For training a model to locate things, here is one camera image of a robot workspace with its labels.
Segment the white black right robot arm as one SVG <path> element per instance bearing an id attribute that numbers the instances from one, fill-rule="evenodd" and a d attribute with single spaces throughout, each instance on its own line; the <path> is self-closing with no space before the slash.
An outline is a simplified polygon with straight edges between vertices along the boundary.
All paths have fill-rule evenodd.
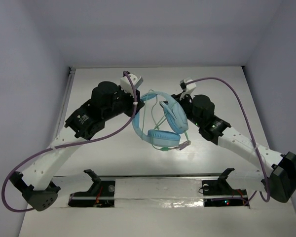
<path id="1" fill-rule="evenodd" d="M 238 175 L 234 168 L 226 169 L 218 181 L 218 189 L 229 194 L 234 189 L 252 188 L 268 192 L 274 200 L 286 203 L 296 190 L 296 154 L 273 151 L 253 143 L 228 122 L 214 114 L 215 105 L 206 95 L 173 94 L 187 119 L 198 127 L 199 134 L 207 141 L 225 148 L 258 170 L 252 174 Z"/>

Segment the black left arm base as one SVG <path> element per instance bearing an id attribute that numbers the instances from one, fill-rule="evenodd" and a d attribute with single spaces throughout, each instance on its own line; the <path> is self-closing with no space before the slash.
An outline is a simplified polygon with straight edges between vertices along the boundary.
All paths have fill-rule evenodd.
<path id="1" fill-rule="evenodd" d="M 92 185 L 87 191 L 70 194 L 68 206 L 76 208 L 114 207 L 115 181 L 102 180 L 91 169 L 84 170 L 84 173 L 91 178 Z"/>

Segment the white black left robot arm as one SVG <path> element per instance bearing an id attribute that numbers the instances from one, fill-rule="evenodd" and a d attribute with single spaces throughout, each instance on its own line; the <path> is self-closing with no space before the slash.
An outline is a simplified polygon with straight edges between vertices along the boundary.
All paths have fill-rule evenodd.
<path id="1" fill-rule="evenodd" d="M 22 194 L 23 199 L 31 206 L 30 211 L 48 209 L 64 192 L 53 178 L 62 165 L 81 146 L 106 140 L 120 133 L 133 120 L 135 114 L 144 106 L 138 90 L 141 79 L 122 78 L 120 85 L 103 81 L 93 88 L 91 98 L 85 101 L 65 121 L 64 127 L 50 146 L 31 157 L 10 171 L 1 189 L 1 200 L 4 206 L 12 211 L 5 199 L 5 188 L 8 182 Z M 93 136 L 104 129 L 106 121 L 125 114 L 129 120 L 115 132 L 94 139 Z M 34 159 L 35 161 L 19 172 L 18 167 Z"/>

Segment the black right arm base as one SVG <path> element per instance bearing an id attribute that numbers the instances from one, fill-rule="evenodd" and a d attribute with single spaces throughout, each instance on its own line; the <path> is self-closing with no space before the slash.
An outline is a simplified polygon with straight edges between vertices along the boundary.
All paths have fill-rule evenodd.
<path id="1" fill-rule="evenodd" d="M 202 181 L 198 193 L 203 195 L 205 207 L 250 206 L 247 191 L 233 189 L 227 183 L 227 178 L 233 171 L 234 168 L 228 168 L 216 180 Z"/>

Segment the light blue headphones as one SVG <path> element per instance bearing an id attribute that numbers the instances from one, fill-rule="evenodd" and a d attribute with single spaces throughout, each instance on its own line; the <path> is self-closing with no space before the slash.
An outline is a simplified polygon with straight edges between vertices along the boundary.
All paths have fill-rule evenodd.
<path id="1" fill-rule="evenodd" d="M 141 97 L 146 102 L 161 96 L 165 101 L 156 100 L 163 109 L 163 116 L 159 121 L 153 120 L 154 127 L 144 133 L 144 123 L 140 124 L 140 114 L 137 113 L 132 120 L 132 126 L 139 138 L 156 150 L 167 152 L 170 150 L 183 150 L 191 145 L 188 137 L 188 121 L 181 105 L 169 94 L 150 90 Z"/>

